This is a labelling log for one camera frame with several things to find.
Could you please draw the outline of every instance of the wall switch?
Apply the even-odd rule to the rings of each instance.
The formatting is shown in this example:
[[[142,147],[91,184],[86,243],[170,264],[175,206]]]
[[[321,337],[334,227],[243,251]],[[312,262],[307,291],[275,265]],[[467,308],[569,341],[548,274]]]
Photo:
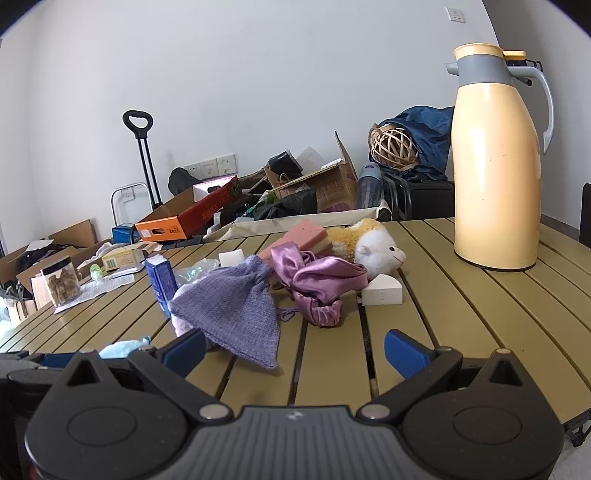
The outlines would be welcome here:
[[[130,202],[132,200],[135,199],[135,193],[134,193],[134,189],[132,187],[125,189],[125,190],[121,190],[121,199],[124,202]]]
[[[199,169],[201,170],[200,180],[210,179],[211,177],[219,177],[220,171],[217,167],[217,158],[210,158],[199,162]]]
[[[462,10],[458,10],[457,8],[445,7],[447,12],[447,17],[452,22],[460,22],[466,23],[466,19],[464,18],[464,12]]]
[[[218,157],[217,169],[219,170],[220,176],[237,173],[238,169],[236,168],[236,156],[232,153],[229,155],[224,155],[223,157]]]

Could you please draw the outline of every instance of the pink sponge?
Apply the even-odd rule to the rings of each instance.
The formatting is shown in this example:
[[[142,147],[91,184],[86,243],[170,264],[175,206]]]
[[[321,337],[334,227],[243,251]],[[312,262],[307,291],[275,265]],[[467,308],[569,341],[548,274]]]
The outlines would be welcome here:
[[[309,220],[304,220],[289,230],[282,238],[265,248],[258,256],[272,265],[271,248],[286,242],[294,242],[300,250],[309,250],[319,257],[330,255],[332,251],[332,242],[326,230]]]

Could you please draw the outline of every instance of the jar of dried food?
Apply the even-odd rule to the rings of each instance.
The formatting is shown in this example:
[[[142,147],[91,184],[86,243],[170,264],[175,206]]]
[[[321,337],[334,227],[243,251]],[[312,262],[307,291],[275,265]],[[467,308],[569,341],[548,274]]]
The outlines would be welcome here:
[[[41,274],[56,307],[74,300],[80,294],[78,276],[70,257],[42,268]]]

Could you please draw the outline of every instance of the yellow thermos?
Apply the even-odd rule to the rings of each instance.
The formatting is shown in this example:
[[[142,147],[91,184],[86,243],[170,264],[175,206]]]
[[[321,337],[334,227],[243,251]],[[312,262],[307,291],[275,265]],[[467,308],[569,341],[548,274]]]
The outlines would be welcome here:
[[[535,67],[508,67],[523,51],[470,43],[454,50],[459,76],[452,122],[456,189],[456,254],[494,270],[533,267],[540,236],[540,145],[530,114],[512,77],[537,78],[550,121],[544,154],[554,131],[548,82]]]

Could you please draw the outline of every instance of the plush toy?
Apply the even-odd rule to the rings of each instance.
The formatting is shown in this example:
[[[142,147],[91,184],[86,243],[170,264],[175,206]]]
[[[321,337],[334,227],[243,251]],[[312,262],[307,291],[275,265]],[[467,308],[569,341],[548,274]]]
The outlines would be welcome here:
[[[406,260],[386,227],[377,220],[366,218],[348,228],[330,228],[327,233],[333,244],[332,255],[364,265],[369,281],[380,273],[391,274]]]

